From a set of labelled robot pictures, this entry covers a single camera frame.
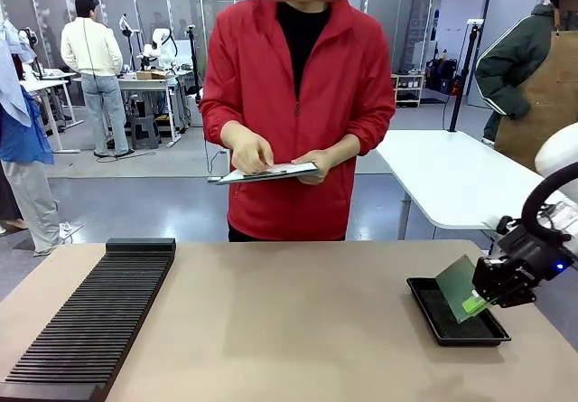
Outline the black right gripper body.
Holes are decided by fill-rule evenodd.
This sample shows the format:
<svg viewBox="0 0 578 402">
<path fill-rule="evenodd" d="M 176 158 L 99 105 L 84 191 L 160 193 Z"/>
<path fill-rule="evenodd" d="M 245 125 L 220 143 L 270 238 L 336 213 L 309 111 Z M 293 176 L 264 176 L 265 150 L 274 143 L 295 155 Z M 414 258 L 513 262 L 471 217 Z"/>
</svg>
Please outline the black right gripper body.
<svg viewBox="0 0 578 402">
<path fill-rule="evenodd" d="M 510 231 L 500 240 L 500 248 L 520 262 L 536 283 L 551 281 L 573 264 L 573 251 L 565 244 L 548 243 L 525 229 Z"/>
</svg>

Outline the person's left hand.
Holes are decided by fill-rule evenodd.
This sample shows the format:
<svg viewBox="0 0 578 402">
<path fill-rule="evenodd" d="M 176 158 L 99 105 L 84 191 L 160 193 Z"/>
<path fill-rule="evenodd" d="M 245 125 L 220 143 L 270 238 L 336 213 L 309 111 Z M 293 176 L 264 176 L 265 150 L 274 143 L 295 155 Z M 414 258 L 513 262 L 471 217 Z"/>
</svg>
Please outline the person's left hand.
<svg viewBox="0 0 578 402">
<path fill-rule="evenodd" d="M 313 150 L 304 154 L 294 160 L 293 164 L 314 164 L 316 171 L 299 176 L 298 180 L 307 185 L 319 185 L 324 182 L 329 171 L 342 163 L 342 160 L 337 153 L 332 149 Z"/>
</svg>

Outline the person's right hand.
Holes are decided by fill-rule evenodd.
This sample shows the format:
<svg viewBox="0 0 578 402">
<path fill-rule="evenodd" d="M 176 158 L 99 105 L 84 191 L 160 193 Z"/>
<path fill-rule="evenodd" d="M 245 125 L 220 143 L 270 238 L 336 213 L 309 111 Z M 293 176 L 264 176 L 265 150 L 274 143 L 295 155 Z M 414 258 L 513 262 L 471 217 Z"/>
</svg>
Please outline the person's right hand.
<svg viewBox="0 0 578 402">
<path fill-rule="evenodd" d="M 274 165 L 274 153 L 262 136 L 248 132 L 234 140 L 231 161 L 242 173 L 261 173 Z"/>
</svg>

